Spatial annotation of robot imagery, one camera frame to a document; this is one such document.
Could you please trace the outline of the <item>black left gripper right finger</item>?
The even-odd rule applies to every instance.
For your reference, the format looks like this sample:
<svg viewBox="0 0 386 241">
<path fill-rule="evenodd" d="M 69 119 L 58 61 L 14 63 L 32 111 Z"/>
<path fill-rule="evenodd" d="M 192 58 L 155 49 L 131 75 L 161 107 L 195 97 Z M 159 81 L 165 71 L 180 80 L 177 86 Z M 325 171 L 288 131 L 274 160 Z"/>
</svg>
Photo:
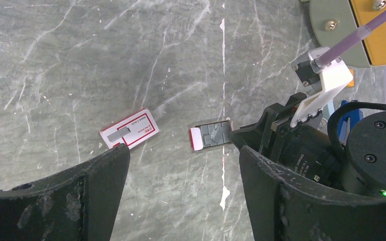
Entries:
<svg viewBox="0 0 386 241">
<path fill-rule="evenodd" d="M 386 197 L 321 185 L 248 146 L 239 165 L 255 240 L 386 240 Z"/>
</svg>

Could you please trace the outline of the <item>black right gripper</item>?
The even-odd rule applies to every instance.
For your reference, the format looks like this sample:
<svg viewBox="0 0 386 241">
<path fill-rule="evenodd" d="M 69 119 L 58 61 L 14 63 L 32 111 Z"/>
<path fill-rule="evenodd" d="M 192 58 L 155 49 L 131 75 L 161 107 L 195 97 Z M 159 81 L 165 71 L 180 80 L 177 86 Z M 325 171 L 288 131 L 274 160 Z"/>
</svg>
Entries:
<svg viewBox="0 0 386 241">
<path fill-rule="evenodd" d="M 314 182 L 346 192 L 386 197 L 386 104 L 353 101 L 329 118 L 326 133 L 311 126 L 314 118 L 296 127 L 290 121 L 299 101 L 267 107 L 258 123 L 231 131 L 241 150 L 248 146 L 266 158 Z M 342 116 L 361 109 L 363 119 L 342 144 L 337 135 Z"/>
</svg>

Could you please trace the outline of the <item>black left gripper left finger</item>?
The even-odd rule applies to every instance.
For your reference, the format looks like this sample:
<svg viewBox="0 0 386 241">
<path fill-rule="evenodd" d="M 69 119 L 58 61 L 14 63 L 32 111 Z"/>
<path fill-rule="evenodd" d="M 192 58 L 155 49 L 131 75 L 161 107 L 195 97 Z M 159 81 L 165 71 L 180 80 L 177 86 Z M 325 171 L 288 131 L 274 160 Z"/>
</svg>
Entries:
<svg viewBox="0 0 386 241">
<path fill-rule="evenodd" d="M 120 144 L 54 175 L 0 190 L 0 240 L 109 240 L 127 178 Z"/>
</svg>

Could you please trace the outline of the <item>red white staple box sleeve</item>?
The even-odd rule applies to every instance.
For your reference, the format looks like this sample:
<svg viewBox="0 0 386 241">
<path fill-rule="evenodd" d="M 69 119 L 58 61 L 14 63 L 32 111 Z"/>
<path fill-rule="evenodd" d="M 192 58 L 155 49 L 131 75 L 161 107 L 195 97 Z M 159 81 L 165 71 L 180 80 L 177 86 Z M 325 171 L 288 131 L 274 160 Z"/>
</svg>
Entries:
<svg viewBox="0 0 386 241">
<path fill-rule="evenodd" d="M 156 121 L 147 108 L 100 130 L 99 135 L 108 148 L 125 144 L 132 149 L 160 132 Z"/>
</svg>

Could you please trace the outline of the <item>light blue white stapler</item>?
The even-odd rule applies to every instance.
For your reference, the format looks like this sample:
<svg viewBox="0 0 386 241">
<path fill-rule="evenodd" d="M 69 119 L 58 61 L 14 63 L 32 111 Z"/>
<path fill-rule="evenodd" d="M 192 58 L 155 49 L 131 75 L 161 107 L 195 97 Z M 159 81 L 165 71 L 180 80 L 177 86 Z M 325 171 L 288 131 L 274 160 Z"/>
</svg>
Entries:
<svg viewBox="0 0 386 241">
<path fill-rule="evenodd" d="M 323 129 L 327 127 L 327 123 L 331 115 L 335 112 L 335 107 L 333 101 L 329 101 L 323 108 L 322 119 L 319 123 L 319 128 Z"/>
</svg>

